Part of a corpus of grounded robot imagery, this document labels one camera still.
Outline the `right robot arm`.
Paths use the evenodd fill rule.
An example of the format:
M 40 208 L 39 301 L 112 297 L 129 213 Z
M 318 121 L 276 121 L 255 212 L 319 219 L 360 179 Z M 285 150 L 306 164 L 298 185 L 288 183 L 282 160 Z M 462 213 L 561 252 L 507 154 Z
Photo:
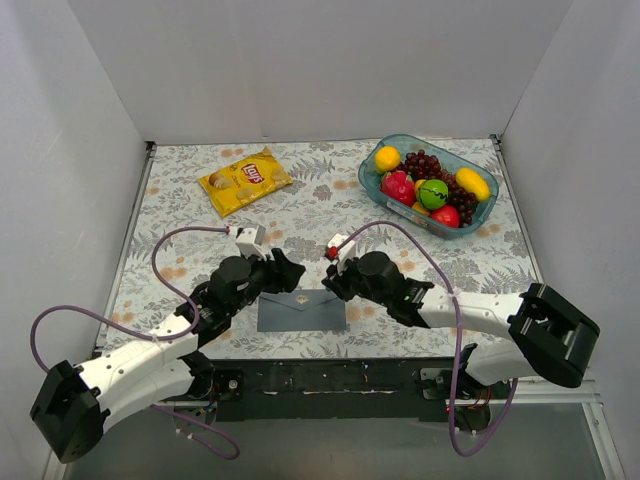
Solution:
M 450 294 L 404 276 L 383 252 L 355 257 L 331 247 L 328 258 L 322 283 L 344 301 L 369 300 L 406 327 L 461 327 L 496 337 L 490 345 L 462 348 L 452 383 L 464 397 L 522 377 L 565 388 L 582 383 L 600 328 L 545 284 L 533 283 L 522 294 Z

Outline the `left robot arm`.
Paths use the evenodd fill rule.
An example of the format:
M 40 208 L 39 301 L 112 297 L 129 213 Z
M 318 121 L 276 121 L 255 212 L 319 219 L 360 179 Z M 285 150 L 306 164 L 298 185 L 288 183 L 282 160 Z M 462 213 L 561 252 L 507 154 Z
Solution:
M 188 301 L 142 338 L 77 366 L 51 367 L 30 417 L 68 464 L 93 449 L 128 416 L 173 397 L 207 399 L 215 367 L 201 347 L 226 332 L 261 294 L 291 293 L 305 272 L 279 248 L 266 258 L 231 256 Z

